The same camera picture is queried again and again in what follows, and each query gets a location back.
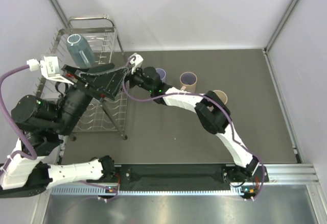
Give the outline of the teal ceramic mug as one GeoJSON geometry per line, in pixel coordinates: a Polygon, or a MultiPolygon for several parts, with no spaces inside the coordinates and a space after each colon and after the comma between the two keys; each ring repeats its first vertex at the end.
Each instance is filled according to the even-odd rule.
{"type": "Polygon", "coordinates": [[[95,63],[95,55],[89,43],[82,35],[69,35],[66,41],[66,47],[77,67],[91,68],[95,63]]]}

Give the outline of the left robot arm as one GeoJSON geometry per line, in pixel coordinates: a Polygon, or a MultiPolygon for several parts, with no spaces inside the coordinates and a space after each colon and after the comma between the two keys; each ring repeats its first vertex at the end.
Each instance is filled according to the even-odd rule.
{"type": "Polygon", "coordinates": [[[58,102],[26,95],[6,114],[18,142],[1,169],[1,198],[32,197],[65,183],[109,182],[115,177],[110,156],[71,165],[50,165],[43,159],[72,133],[93,99],[115,98],[129,68],[109,63],[92,68],[65,65],[62,71],[65,92],[58,102]]]}

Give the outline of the lavender plastic cup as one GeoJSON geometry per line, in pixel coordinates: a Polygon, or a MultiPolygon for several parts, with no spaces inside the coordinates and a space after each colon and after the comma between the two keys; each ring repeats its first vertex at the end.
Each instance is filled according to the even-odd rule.
{"type": "Polygon", "coordinates": [[[166,71],[162,68],[156,68],[155,70],[159,74],[160,80],[165,83],[167,77],[166,71]]]}

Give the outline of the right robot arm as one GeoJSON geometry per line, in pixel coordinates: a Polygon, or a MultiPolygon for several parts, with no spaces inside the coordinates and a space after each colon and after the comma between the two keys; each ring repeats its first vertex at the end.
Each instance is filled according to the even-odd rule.
{"type": "Polygon", "coordinates": [[[138,86],[148,91],[148,101],[195,113],[202,127],[216,135],[232,155],[235,166],[225,174],[226,180],[245,183],[256,177],[259,160],[242,142],[229,109],[213,91],[197,94],[177,89],[164,83],[154,67],[133,69],[124,82],[128,82],[130,88],[138,86]]]}

